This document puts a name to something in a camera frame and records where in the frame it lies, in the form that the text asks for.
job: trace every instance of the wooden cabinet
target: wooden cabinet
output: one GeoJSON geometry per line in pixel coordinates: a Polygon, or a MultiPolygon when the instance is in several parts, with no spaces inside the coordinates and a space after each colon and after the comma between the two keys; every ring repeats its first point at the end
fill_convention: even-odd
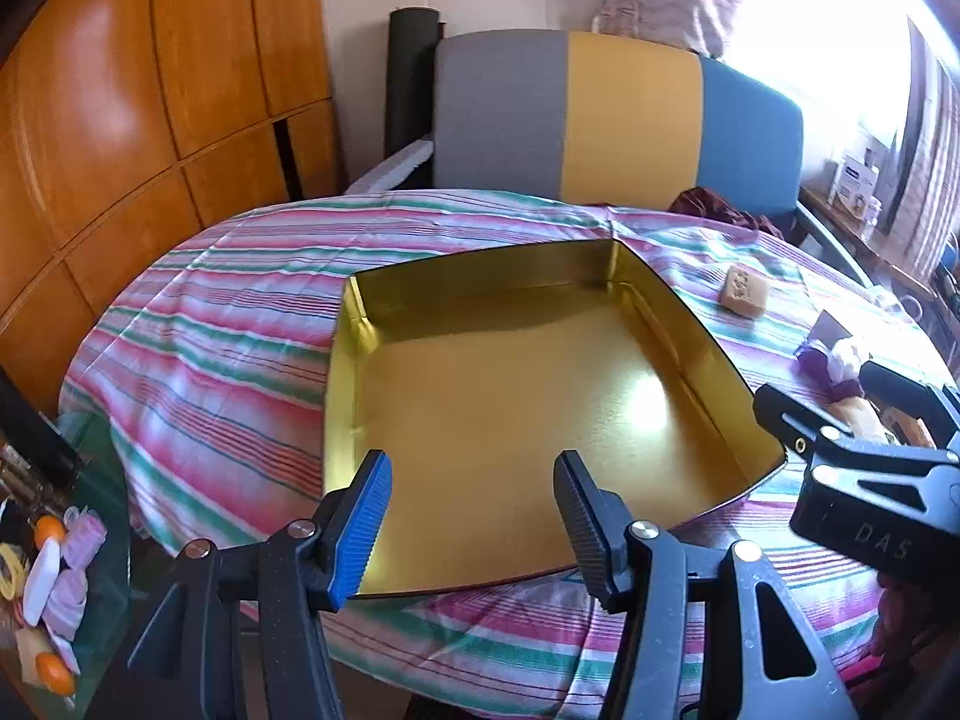
{"type": "Polygon", "coordinates": [[[337,153],[320,0],[48,0],[0,67],[0,365],[55,415],[146,266],[288,182],[332,194],[337,153]]]}
{"type": "Polygon", "coordinates": [[[171,167],[120,203],[66,258],[83,297],[98,316],[144,269],[200,232],[184,176],[171,167]]]}

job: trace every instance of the armrest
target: armrest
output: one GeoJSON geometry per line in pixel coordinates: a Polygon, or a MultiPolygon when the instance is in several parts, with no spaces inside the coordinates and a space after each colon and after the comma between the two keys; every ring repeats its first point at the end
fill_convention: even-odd
{"type": "Polygon", "coordinates": [[[345,194],[387,191],[400,186],[420,165],[433,156],[433,141],[420,139],[397,151],[349,185],[345,194]]]}
{"type": "Polygon", "coordinates": [[[813,240],[833,255],[833,259],[839,264],[837,269],[842,274],[850,276],[865,290],[869,290],[874,285],[866,271],[851,257],[850,252],[843,248],[843,245],[833,237],[832,232],[827,230],[819,218],[816,218],[802,203],[797,203],[797,221],[813,240]]]}

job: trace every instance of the gold box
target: gold box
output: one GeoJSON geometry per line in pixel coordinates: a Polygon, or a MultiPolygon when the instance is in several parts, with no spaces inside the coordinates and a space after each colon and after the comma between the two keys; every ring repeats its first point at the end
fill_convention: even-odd
{"type": "Polygon", "coordinates": [[[325,488],[346,487],[371,448],[390,456],[394,493],[361,594],[573,565],[551,481],[564,449],[664,527],[784,462],[707,329],[610,240],[464,252],[349,279],[326,394],[325,488]]]}

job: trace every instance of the multicolored backrest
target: multicolored backrest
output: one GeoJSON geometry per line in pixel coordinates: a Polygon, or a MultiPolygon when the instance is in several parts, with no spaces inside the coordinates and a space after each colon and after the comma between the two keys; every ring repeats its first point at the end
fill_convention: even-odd
{"type": "Polygon", "coordinates": [[[440,43],[434,138],[437,188],[664,209],[706,186],[784,218],[797,205],[803,116],[694,53],[511,29],[440,43]]]}

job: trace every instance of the tablecloth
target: tablecloth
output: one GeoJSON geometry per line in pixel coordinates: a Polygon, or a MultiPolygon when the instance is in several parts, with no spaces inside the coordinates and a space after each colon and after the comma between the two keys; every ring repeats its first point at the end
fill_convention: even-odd
{"type": "MultiPolygon", "coordinates": [[[[227,547],[311,514],[323,492],[323,388],[344,279],[355,271],[484,247],[616,238],[717,338],[752,388],[822,401],[794,350],[822,309],[877,359],[935,383],[949,372],[900,309],[764,233],[659,212],[571,206],[489,191],[397,191],[252,211],[157,261],[104,313],[61,391],[62,412],[109,420],[131,511],[171,553],[196,536],[227,547]],[[726,268],[772,279],[751,322],[716,303],[726,268]]],[[[682,538],[760,543],[838,666],[875,620],[871,571],[809,544],[787,522],[803,465],[682,538]]],[[[357,600],[323,618],[331,654],[382,680],[482,715],[593,718],[622,619],[576,572],[421,598],[357,600]]],[[[703,611],[691,609],[682,693],[698,691],[703,611]]]]}

